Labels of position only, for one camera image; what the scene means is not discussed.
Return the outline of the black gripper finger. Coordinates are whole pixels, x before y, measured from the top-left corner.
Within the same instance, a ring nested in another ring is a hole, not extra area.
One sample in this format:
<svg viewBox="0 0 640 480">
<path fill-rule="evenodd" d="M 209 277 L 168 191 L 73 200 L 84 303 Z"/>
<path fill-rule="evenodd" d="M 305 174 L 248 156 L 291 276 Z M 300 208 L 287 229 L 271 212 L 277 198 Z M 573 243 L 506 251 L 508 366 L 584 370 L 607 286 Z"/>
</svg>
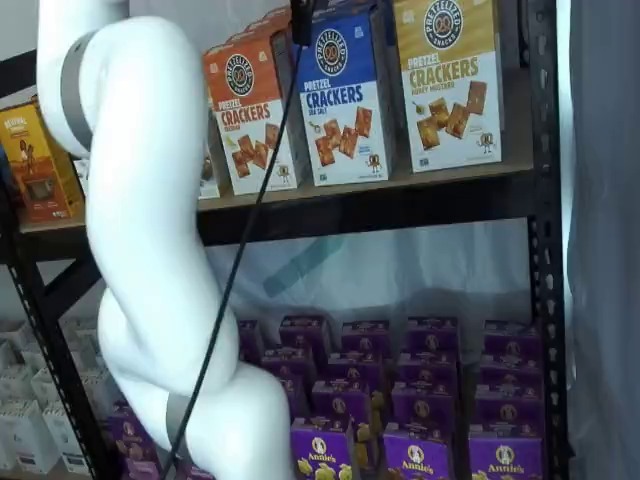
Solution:
<svg viewBox="0 0 640 480">
<path fill-rule="evenodd" d="M 312 0 L 291 0 L 291 33 L 294 43 L 311 42 Z"/>
</svg>

